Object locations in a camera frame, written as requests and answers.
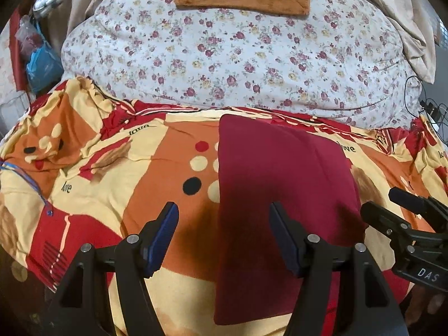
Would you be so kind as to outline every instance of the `black dot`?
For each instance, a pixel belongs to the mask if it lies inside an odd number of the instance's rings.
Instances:
[[[201,186],[202,183],[198,177],[191,177],[184,182],[182,189],[187,196],[192,196],[199,192]]]
[[[36,147],[35,146],[29,146],[29,147],[27,147],[27,148],[25,148],[24,150],[23,150],[23,152],[25,153],[25,154],[32,154],[32,153],[34,153],[36,151]]]

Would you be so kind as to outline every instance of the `metal screw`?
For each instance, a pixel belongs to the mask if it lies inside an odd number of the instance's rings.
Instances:
[[[320,241],[320,237],[317,236],[316,234],[309,234],[307,239],[309,242],[314,242],[315,244],[317,244]]]
[[[129,242],[130,244],[135,244],[135,243],[138,241],[138,239],[140,239],[140,238],[138,237],[138,235],[133,234],[133,235],[129,235],[129,236],[126,238],[126,241]]]
[[[358,243],[355,245],[355,249],[356,249],[357,251],[359,251],[360,253],[363,253],[364,251],[367,250],[366,246],[365,246],[363,243],[361,243],[361,242],[358,242]]]
[[[89,243],[84,244],[84,245],[81,247],[81,251],[82,251],[83,253],[86,253],[86,252],[89,251],[90,249],[92,249],[92,245],[89,244]]]

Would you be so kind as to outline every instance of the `blue plastic bag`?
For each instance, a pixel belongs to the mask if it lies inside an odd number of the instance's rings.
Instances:
[[[45,40],[39,24],[37,22],[35,24],[43,45],[31,54],[30,61],[26,65],[26,75],[33,93],[59,81],[64,73],[60,58]]]

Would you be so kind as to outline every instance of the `black cable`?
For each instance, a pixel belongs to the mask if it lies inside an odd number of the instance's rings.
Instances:
[[[418,80],[418,82],[420,83],[420,86],[423,88],[423,93],[425,94],[425,107],[427,106],[428,102],[434,102],[434,107],[440,111],[441,108],[443,108],[445,110],[445,114],[442,116],[441,120],[439,122],[435,122],[434,123],[436,125],[438,125],[439,129],[442,128],[442,137],[445,137],[445,132],[444,132],[444,126],[448,126],[448,124],[445,122],[446,116],[448,114],[448,106],[444,103],[439,103],[437,104],[437,102],[435,100],[433,100],[432,98],[428,98],[426,96],[426,90],[425,90],[425,86],[423,85],[422,81],[420,78],[418,78],[416,75],[413,76],[409,76],[408,78],[406,78],[405,81],[405,92],[404,92],[404,103],[405,103],[405,109],[406,111],[415,119],[418,119],[417,116],[415,116],[413,113],[411,113],[406,105],[406,87],[408,84],[408,80],[410,80],[411,78],[416,78]],[[419,111],[418,114],[420,115],[421,113],[423,113],[425,111],[425,108],[423,107],[422,111]],[[438,138],[440,139],[440,141],[442,141],[445,145],[448,145],[448,143],[442,139],[442,137],[439,135],[439,133],[437,132],[437,130],[434,129],[433,123],[431,122],[432,117],[429,115],[429,113],[427,113],[428,117],[429,117],[429,124],[431,124],[431,127],[433,128],[435,134],[438,136]]]

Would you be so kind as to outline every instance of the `blue cord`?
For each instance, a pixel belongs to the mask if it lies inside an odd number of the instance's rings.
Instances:
[[[34,189],[35,192],[39,195],[39,197],[42,199],[45,206],[50,208],[49,210],[46,211],[46,214],[48,216],[53,215],[53,210],[51,209],[52,208],[51,203],[42,195],[42,192],[40,191],[39,186],[33,180],[33,178],[31,178],[22,168],[20,168],[19,166],[15,165],[15,164],[0,161],[0,170],[2,170],[2,169],[8,170],[8,171],[13,171],[14,173],[18,174],[24,181],[26,181],[26,183],[28,183],[30,185],[30,187],[32,189]]]

